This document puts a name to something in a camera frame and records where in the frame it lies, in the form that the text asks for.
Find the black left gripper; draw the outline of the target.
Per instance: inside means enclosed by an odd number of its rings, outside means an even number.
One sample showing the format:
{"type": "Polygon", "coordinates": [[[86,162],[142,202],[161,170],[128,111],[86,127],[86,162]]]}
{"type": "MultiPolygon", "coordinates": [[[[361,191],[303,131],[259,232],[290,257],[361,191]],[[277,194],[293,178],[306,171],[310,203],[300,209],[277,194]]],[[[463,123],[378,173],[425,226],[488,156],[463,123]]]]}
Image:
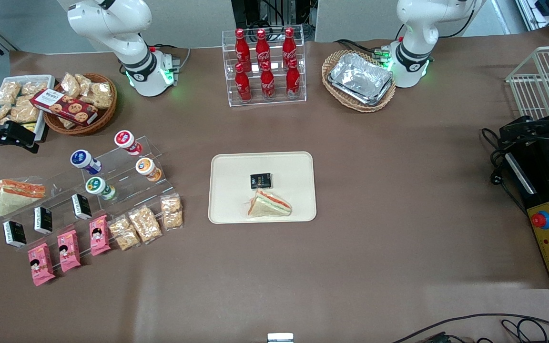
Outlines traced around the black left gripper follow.
{"type": "Polygon", "coordinates": [[[499,129],[500,146],[529,144],[534,141],[549,142],[549,117],[533,120],[529,116],[522,116],[499,129]]]}

